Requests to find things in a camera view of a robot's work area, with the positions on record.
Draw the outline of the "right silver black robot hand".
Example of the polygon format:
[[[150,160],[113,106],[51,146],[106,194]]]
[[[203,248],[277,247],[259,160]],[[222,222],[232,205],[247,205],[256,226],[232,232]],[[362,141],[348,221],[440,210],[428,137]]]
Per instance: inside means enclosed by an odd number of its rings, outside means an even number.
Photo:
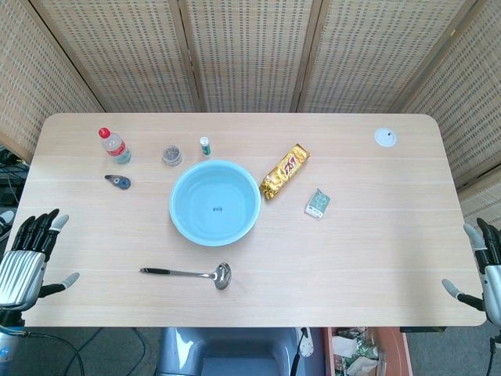
[[[464,224],[482,286],[482,298],[466,294],[450,280],[442,279],[444,289],[457,301],[484,312],[487,320],[500,327],[500,230],[477,218],[482,235],[471,225]]]

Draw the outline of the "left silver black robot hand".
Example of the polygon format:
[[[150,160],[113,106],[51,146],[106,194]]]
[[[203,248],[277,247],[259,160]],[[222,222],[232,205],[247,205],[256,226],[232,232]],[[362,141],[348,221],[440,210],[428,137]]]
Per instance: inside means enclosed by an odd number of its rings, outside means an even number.
[[[64,291],[78,280],[80,274],[72,273],[59,283],[43,284],[46,266],[68,220],[56,208],[21,224],[1,261],[1,311],[25,312],[38,299]]]

